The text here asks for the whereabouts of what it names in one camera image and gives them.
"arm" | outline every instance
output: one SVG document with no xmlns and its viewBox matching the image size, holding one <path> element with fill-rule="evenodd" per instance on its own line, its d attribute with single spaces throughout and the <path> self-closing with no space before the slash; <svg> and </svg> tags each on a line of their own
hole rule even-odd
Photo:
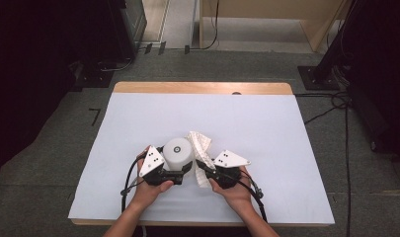
<svg viewBox="0 0 400 237">
<path fill-rule="evenodd" d="M 240 170 L 247 173 L 245 167 L 240 167 Z M 240 181 L 249 187 L 251 185 L 249 179 L 246 177 L 242 176 Z M 224 196 L 228 205 L 240 216 L 252 236 L 279 236 L 276 231 L 256 212 L 251 202 L 251 195 L 244 187 L 236 185 L 233 188 L 224 190 L 215 180 L 209 179 L 209 182 L 211 183 L 212 190 L 215 193 Z"/>
<path fill-rule="evenodd" d="M 141 169 L 142 162 L 142 160 L 137 162 L 137 174 Z M 138 177 L 137 182 L 142 182 L 142 178 Z M 117 219 L 114 225 L 105 233 L 104 237 L 131 236 L 143 211 L 153 203 L 161 193 L 166 192 L 172 186 L 172 181 L 166 181 L 157 187 L 149 186 L 145 182 L 138 185 L 134 197 L 129 202 L 128 207 Z"/>
</svg>

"black stand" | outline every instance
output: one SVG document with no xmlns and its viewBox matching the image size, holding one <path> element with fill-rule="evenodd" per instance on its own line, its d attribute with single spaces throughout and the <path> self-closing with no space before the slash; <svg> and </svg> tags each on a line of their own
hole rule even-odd
<svg viewBox="0 0 400 237">
<path fill-rule="evenodd" d="M 101 71 L 83 66 L 72 91 L 81 92 L 83 88 L 108 88 L 113 76 L 114 71 Z"/>
<path fill-rule="evenodd" d="M 338 82 L 332 78 L 331 74 L 324 80 L 318 80 L 315 77 L 314 71 L 317 69 L 316 66 L 298 66 L 297 68 L 306 90 L 339 90 Z"/>
</svg>

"white paper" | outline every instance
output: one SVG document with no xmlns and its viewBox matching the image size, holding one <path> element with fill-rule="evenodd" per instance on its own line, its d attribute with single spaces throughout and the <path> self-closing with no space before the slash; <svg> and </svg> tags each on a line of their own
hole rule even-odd
<svg viewBox="0 0 400 237">
<path fill-rule="evenodd" d="M 69 218 L 117 219 L 135 156 L 191 130 L 212 138 L 211 157 L 228 149 L 251 161 L 247 169 L 264 193 L 270 223 L 335 222 L 297 102 L 289 95 L 113 93 Z M 224 198 L 199 188 L 195 176 L 162 194 L 141 220 L 241 222 Z"/>
<path fill-rule="evenodd" d="M 211 139 L 205 135 L 197 132 L 190 131 L 188 134 L 188 141 L 193 146 L 196 160 L 202 161 L 208 168 L 215 170 L 211 158 L 206 153 L 206 150 L 211 145 Z M 195 166 L 197 183 L 201 188 L 211 188 L 209 180 L 206 178 L 205 170 Z"/>
</svg>

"white surface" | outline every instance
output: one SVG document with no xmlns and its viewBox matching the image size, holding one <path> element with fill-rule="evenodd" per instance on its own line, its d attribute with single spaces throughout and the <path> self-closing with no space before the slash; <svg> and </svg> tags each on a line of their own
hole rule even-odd
<svg viewBox="0 0 400 237">
<path fill-rule="evenodd" d="M 231 151 L 222 151 L 214 160 L 214 165 L 224 168 L 240 167 L 250 165 L 250 161 L 234 154 Z"/>
<path fill-rule="evenodd" d="M 201 134 L 200 132 L 190 131 L 187 139 L 193 146 L 196 160 L 202 161 L 208 168 L 215 170 L 211 158 L 208 156 L 208 153 L 206 153 L 208 148 L 211 146 L 211 138 Z M 205 170 L 201 169 L 199 166 L 196 166 L 196 177 L 201 188 L 211 188 L 211 183 L 206 177 Z"/>
<path fill-rule="evenodd" d="M 190 130 L 212 139 L 211 157 L 228 149 L 252 162 L 247 169 L 264 193 L 270 223 L 334 223 L 295 97 L 258 95 L 113 93 L 69 218 L 117 219 L 135 156 L 146 145 L 163 145 Z M 162 194 L 141 220 L 241 222 L 194 176 Z"/>
<path fill-rule="evenodd" d="M 163 29 L 162 41 L 167 48 L 184 48 L 192 46 L 195 10 L 195 0 L 171 0 Z"/>
<path fill-rule="evenodd" d="M 163 156 L 171 171 L 181 171 L 182 167 L 194 161 L 194 151 L 191 143 L 181 137 L 174 138 L 166 143 L 163 147 Z"/>
<path fill-rule="evenodd" d="M 141 166 L 139 176 L 144 177 L 163 163 L 165 163 L 165 159 L 162 157 L 159 151 L 157 151 L 156 147 L 150 146 L 143 165 Z"/>
</svg>

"wooden table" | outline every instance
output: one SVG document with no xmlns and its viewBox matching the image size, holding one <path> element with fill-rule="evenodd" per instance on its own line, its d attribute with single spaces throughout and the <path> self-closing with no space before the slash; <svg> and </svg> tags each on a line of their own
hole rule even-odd
<svg viewBox="0 0 400 237">
<path fill-rule="evenodd" d="M 317 51 L 335 20 L 345 19 L 350 0 L 219 0 L 218 18 L 296 19 Z M 200 47 L 203 19 L 215 18 L 217 0 L 200 0 Z"/>
<path fill-rule="evenodd" d="M 252 161 L 248 171 L 265 194 L 262 202 L 271 224 L 334 223 L 298 105 L 286 83 L 117 83 L 69 218 L 80 225 L 112 224 L 120 215 L 120 190 L 133 157 L 148 142 L 162 144 L 191 128 L 213 139 L 211 157 L 222 149 L 251 156 L 243 155 Z M 242 226 L 243 222 L 221 196 L 199 188 L 191 176 L 162 194 L 139 224 Z"/>
</svg>

